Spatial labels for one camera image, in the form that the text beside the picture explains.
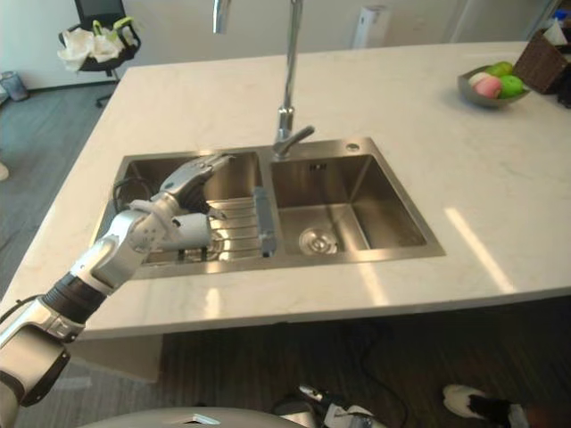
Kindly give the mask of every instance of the countertop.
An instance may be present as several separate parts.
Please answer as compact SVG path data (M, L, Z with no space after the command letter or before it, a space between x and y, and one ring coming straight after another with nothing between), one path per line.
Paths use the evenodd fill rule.
M370 136L443 257L126 283L84 338L457 309L571 292L571 112L531 93L501 111L456 77L523 43L300 56L294 127ZM123 156L272 144L283 56L127 71L22 261L0 311L44 292L87 248Z

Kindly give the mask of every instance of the stainless steel sink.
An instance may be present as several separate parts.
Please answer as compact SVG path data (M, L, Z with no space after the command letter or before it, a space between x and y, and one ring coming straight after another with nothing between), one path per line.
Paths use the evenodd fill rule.
M303 143L286 160L271 146L232 149L234 159L204 188L209 203L226 215L211 220L212 245L205 249L157 251L137 277L179 276L237 270L443 255L385 159L368 138ZM128 156L117 181L137 177L150 187L178 166L214 152ZM263 187L277 246L262 254L255 188ZM138 182L124 185L119 199L145 198ZM95 237L114 216L108 203Z

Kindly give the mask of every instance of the cable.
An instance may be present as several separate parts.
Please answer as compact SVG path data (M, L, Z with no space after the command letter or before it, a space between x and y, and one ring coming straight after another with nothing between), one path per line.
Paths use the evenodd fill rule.
M26 303L29 303L33 300L35 300L37 297L41 296L41 294L36 294L34 296L29 296L24 300L16 300L16 304L14 306L12 306L11 308L9 308L8 310L6 310L4 312L4 314L0 317L0 324L2 324L6 319L8 319L8 317L13 314L15 311L17 311L19 308L21 308L22 306L24 306Z
M145 189L147 193L147 199L151 199L151 197L156 193L153 189L153 185L146 178L128 177L119 180L117 183L113 185L113 191L112 191L113 208L115 209L116 214L119 214L122 211L119 207L119 190L124 185L128 185L129 183L139 183Z
M403 428L406 425L406 423L409 421L409 407L407 406L407 403L405 403L404 399L402 399L401 396L397 394L390 386L388 386L386 383L376 378L375 375L368 370L366 365L368 357L370 356L372 350L379 343L380 339L381 339L380 336L377 336L377 338L374 341L372 341L363 351L363 353L359 358L360 369L371 382L375 383L377 386L389 392L393 396L393 398L399 402L399 404L402 407L402 421L399 426Z

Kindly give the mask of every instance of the trash can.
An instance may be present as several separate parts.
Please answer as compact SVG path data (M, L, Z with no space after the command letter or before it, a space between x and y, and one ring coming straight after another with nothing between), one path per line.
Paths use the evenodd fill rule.
M0 85L14 101L22 101L29 97L28 90L14 71L2 73Z

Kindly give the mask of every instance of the gray carpet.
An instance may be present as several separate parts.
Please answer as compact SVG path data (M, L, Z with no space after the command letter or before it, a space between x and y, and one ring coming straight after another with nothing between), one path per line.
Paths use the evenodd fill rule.
M0 292L4 293L51 200L96 123L108 86L34 95L0 108ZM402 409L362 372L393 388L408 427L484 427L442 406L440 389L467 383L523 403L571 403L571 299L497 308L269 325L165 337L161 380L150 385L69 366L18 427L72 428L127 412L204 402L268 411L298 383L346 395L390 427Z
M0 160L10 170L0 182L0 296L103 112L95 99L112 90L32 93L0 107Z

